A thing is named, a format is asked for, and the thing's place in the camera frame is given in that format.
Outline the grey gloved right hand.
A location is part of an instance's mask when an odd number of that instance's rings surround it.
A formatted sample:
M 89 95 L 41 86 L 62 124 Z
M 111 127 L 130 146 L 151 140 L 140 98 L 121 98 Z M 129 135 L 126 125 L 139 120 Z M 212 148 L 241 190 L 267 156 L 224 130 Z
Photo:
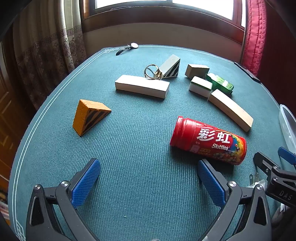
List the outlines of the grey gloved right hand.
M 295 226 L 295 208 L 281 203 L 271 219 L 271 226 L 273 229 L 286 229 L 290 226 Z

